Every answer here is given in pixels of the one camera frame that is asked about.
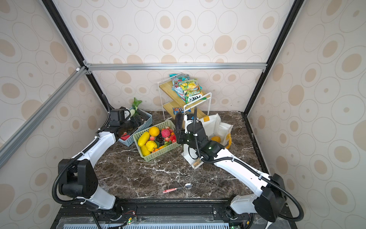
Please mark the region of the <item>dark purple eggplant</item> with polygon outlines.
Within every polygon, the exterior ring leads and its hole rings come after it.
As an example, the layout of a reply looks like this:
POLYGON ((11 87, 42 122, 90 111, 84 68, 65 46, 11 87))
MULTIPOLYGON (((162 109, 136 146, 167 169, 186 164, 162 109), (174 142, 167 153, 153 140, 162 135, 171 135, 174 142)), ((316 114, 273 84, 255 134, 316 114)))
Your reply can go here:
POLYGON ((182 113, 177 113, 175 115, 175 134, 179 135, 183 130, 184 115, 182 113))

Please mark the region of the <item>white grocery bag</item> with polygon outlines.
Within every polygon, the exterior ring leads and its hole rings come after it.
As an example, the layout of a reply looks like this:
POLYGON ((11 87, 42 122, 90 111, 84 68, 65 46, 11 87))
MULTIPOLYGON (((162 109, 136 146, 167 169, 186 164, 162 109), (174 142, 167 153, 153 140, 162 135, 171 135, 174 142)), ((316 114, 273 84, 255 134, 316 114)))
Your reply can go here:
MULTIPOLYGON (((231 130, 233 125, 222 122, 219 114, 205 116, 199 119, 199 121, 203 123, 205 133, 210 140, 214 136, 219 136, 221 138, 220 144, 226 147, 226 149, 230 148, 232 144, 231 130)), ((186 144, 183 145, 183 149, 182 156, 193 169, 197 169, 203 164, 194 149, 186 144)))

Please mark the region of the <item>orange potato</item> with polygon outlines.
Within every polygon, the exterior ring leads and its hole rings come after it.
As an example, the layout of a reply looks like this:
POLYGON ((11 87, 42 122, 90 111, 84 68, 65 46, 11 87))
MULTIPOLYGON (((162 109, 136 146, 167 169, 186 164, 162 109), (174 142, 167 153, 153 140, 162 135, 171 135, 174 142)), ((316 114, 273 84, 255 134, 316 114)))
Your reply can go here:
POLYGON ((215 141, 217 143, 221 143, 221 138, 219 136, 214 136, 211 138, 212 141, 215 141))

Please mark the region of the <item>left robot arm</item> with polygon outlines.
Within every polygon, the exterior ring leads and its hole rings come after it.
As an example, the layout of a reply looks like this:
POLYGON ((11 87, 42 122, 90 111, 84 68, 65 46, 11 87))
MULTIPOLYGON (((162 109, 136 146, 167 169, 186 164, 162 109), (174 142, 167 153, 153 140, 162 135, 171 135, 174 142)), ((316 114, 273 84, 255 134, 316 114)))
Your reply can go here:
POLYGON ((136 106, 108 111, 104 125, 95 133, 94 140, 70 159, 58 165, 58 176, 52 185, 52 198, 59 204, 90 204, 100 210, 117 211, 114 195, 99 186, 94 166, 106 150, 130 130, 140 126, 133 116, 136 106))

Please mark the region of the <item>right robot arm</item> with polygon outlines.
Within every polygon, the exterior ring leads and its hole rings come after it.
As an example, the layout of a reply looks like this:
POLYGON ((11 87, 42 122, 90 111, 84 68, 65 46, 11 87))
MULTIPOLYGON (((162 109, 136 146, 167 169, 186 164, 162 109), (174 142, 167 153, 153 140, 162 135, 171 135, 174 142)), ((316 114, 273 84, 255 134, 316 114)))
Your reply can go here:
POLYGON ((184 121, 183 115, 178 114, 175 118, 175 136, 177 143, 188 145, 195 150, 203 163, 213 164, 227 171, 253 192, 252 195, 235 196, 231 200, 228 208, 230 218, 235 219, 243 213, 257 213, 269 222, 275 222, 277 218, 299 222, 304 218, 303 208, 297 199, 286 191, 281 176, 271 176, 253 168, 220 143, 210 140, 202 122, 184 121), (287 200, 291 200, 297 207, 297 217, 288 217, 281 213, 287 200))

